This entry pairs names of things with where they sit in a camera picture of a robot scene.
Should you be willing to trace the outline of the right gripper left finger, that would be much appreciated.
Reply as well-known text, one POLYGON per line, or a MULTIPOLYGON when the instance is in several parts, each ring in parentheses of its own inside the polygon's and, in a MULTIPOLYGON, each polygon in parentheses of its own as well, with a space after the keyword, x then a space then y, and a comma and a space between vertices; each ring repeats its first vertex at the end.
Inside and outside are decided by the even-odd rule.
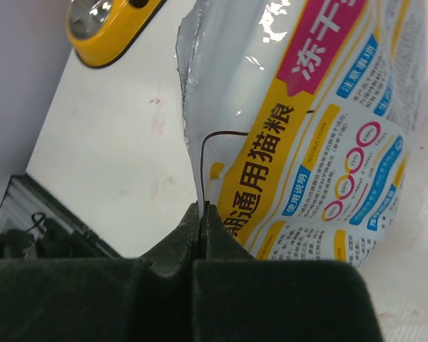
POLYGON ((140 257, 0 259, 0 341, 190 341, 198 207, 140 257))

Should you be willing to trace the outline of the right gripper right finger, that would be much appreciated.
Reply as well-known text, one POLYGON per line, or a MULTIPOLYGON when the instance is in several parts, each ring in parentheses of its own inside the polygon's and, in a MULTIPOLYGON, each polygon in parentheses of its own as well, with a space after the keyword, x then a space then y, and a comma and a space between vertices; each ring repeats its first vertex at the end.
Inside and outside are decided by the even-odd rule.
POLYGON ((340 261, 259 261, 204 208, 192 268, 194 341, 381 341, 360 273, 340 261))

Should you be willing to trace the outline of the pet food bag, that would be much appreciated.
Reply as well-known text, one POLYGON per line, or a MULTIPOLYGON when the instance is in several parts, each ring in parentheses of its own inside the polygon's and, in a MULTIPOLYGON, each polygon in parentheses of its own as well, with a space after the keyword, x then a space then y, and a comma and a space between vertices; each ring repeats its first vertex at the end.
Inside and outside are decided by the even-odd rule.
POLYGON ((397 214, 423 1, 197 1, 176 58, 198 205, 255 258, 371 254, 397 214))

